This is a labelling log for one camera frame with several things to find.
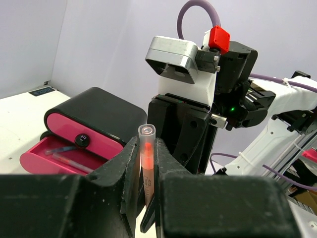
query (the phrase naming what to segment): white wall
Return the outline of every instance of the white wall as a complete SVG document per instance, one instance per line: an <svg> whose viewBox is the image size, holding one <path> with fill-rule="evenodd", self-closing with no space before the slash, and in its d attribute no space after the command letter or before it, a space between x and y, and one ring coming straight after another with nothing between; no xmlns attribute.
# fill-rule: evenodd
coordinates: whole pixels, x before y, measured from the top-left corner
<svg viewBox="0 0 317 238"><path fill-rule="evenodd" d="M177 37L176 19L186 0L69 0L53 71L53 85L69 95L99 86L147 110L157 76L144 61L154 35ZM259 52L254 72L290 77L302 70L317 78L317 2L311 0L210 0L231 40ZM208 15L191 8L184 36L202 42ZM215 152L237 154L263 125L220 131Z"/></svg>
<svg viewBox="0 0 317 238"><path fill-rule="evenodd" d="M0 98L51 79L66 0L0 0Z"/></svg>

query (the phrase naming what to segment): silver metal housing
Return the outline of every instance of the silver metal housing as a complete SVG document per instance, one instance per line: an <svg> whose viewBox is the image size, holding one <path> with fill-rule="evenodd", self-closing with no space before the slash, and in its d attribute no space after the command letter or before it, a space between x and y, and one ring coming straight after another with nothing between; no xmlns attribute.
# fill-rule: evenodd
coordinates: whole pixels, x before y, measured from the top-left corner
<svg viewBox="0 0 317 238"><path fill-rule="evenodd" d="M198 50L191 41L155 36L145 60L162 77L194 84L198 78Z"/></svg>

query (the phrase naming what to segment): black label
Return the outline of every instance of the black label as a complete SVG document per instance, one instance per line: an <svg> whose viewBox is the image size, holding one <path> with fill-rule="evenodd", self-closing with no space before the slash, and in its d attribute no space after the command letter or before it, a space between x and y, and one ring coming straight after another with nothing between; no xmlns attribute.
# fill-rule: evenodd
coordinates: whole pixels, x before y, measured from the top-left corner
<svg viewBox="0 0 317 238"><path fill-rule="evenodd" d="M37 97L37 96L41 96L43 94L50 93L53 91L55 91L55 89L52 89L51 87L47 87L47 88L41 88L41 89L38 89L38 90L35 90L32 92L29 92L29 93L32 94L33 96Z"/></svg>

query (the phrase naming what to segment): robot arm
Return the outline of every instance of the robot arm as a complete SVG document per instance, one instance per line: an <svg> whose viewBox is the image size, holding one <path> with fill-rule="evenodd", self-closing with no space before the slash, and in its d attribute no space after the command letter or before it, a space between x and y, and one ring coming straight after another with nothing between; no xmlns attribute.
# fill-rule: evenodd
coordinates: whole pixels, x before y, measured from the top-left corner
<svg viewBox="0 0 317 238"><path fill-rule="evenodd" d="M290 81L317 87L315 81L306 77L297 76ZM309 134L317 128L312 112L317 105L314 92L263 80L253 83L274 92L276 97L268 109L268 124L232 163L226 165L228 175L263 175L264 164L272 167L276 163L276 151L300 134Z"/></svg>

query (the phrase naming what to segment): metal screw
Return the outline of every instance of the metal screw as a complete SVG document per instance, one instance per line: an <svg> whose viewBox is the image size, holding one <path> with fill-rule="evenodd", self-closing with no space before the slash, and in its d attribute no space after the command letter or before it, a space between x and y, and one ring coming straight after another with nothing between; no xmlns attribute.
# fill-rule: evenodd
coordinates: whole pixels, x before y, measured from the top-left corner
<svg viewBox="0 0 317 238"><path fill-rule="evenodd" d="M213 62L218 63L219 62L220 57L219 56L214 56L213 57Z"/></svg>

